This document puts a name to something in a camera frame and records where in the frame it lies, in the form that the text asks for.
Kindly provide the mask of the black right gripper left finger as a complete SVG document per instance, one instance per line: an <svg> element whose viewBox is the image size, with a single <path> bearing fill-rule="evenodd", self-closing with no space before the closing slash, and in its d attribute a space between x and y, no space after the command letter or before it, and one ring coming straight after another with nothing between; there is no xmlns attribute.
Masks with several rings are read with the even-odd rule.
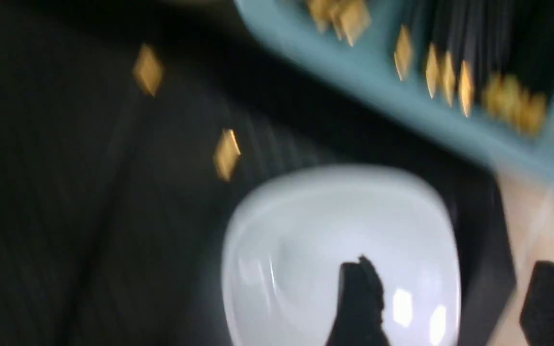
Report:
<svg viewBox="0 0 554 346"><path fill-rule="evenodd" d="M342 263L337 312L326 345L389 346L382 328L383 294L382 281L367 257Z"/></svg>

